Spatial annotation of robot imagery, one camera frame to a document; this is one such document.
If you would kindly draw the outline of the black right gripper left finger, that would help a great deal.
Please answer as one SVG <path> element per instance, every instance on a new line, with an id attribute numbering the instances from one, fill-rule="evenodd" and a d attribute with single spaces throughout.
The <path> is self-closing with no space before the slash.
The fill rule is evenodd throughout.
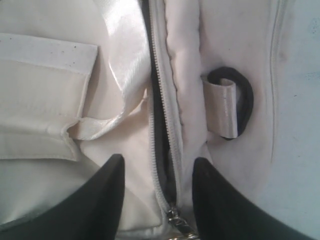
<path id="1" fill-rule="evenodd" d="M 125 160 L 113 154 L 77 191 L 45 213 L 0 231 L 2 240 L 114 240 L 124 203 Z"/>

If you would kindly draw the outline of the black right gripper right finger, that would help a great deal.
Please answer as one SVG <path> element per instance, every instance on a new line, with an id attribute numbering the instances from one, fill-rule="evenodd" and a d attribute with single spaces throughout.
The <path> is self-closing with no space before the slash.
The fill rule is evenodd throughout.
<path id="1" fill-rule="evenodd" d="M 192 174 L 192 200 L 202 240 L 317 240 L 320 180 L 292 168 L 271 174 L 250 200 L 209 162 L 199 157 Z"/>

